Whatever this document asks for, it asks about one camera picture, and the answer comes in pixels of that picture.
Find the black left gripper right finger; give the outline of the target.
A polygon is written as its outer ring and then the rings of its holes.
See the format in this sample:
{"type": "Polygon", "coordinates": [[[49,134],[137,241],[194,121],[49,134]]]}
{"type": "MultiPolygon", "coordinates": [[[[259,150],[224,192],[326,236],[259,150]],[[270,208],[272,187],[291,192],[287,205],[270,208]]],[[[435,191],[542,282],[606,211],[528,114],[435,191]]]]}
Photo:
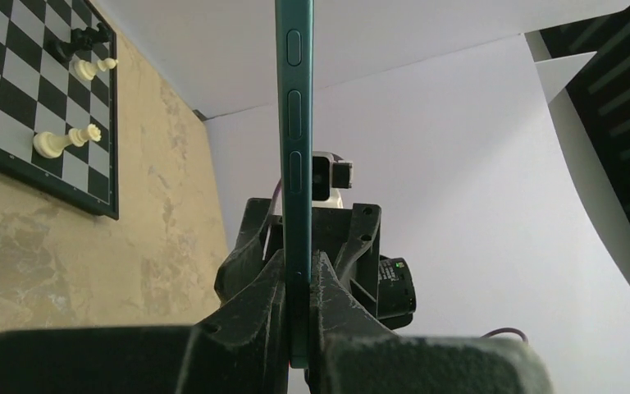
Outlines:
{"type": "Polygon", "coordinates": [[[341,285],[313,254],[308,387],[312,393],[552,393],[546,366],[525,342],[403,337],[341,285]]]}

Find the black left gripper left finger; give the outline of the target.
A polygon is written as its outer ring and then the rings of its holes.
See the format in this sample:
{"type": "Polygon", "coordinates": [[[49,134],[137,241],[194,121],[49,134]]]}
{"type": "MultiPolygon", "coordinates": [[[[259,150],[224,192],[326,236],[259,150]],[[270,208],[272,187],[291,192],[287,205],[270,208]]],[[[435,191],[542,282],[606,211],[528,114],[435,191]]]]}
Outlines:
{"type": "Polygon", "coordinates": [[[284,259],[193,325],[0,332],[0,393],[283,393],[284,259]]]}

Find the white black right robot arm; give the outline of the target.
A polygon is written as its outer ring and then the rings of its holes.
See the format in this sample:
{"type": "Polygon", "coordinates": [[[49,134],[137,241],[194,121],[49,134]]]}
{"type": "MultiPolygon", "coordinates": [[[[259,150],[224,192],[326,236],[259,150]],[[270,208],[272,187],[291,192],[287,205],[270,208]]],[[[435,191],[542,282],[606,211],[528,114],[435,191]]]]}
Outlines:
{"type": "MultiPolygon", "coordinates": [[[[242,291],[283,247],[282,218],[270,199],[245,205],[234,249],[218,270],[214,290],[220,301],[242,291]]],[[[402,258],[380,252],[381,207],[314,208],[312,247],[327,255],[339,283],[373,317],[391,330],[413,320],[417,308],[412,275],[402,258]]]]}

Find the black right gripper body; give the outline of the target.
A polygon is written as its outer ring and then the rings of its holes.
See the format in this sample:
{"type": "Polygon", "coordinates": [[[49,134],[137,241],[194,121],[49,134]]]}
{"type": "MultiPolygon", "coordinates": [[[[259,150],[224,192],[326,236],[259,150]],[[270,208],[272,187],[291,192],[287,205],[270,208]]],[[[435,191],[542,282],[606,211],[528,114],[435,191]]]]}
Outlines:
{"type": "MultiPolygon", "coordinates": [[[[263,270],[282,248],[282,218],[270,210],[270,199],[252,198],[245,205],[235,247],[217,272],[214,290],[224,305],[263,270]]],[[[313,209],[313,249],[332,259],[336,278],[367,312],[379,317],[381,207],[313,209]]]]}

